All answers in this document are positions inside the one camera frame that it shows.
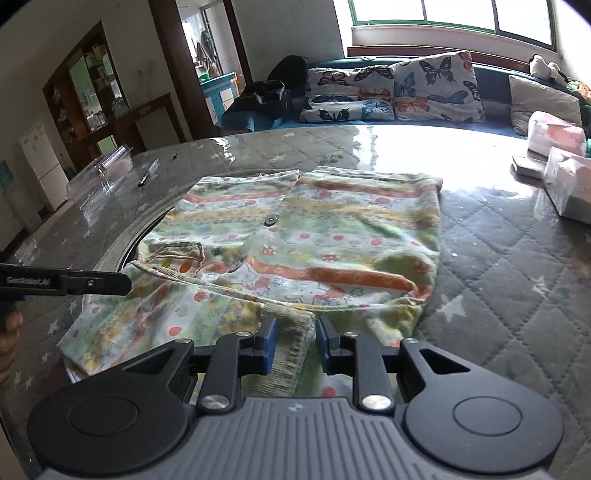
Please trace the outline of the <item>left hand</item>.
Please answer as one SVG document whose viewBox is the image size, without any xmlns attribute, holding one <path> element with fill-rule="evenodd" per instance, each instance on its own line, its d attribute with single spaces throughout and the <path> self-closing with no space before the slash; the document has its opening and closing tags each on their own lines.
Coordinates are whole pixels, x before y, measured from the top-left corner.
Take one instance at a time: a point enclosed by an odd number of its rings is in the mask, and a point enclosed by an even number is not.
<svg viewBox="0 0 591 480">
<path fill-rule="evenodd" d="M 22 313 L 19 310 L 14 310 L 7 317 L 6 330 L 0 334 L 0 383 L 3 383 L 9 376 L 23 323 Z"/>
</svg>

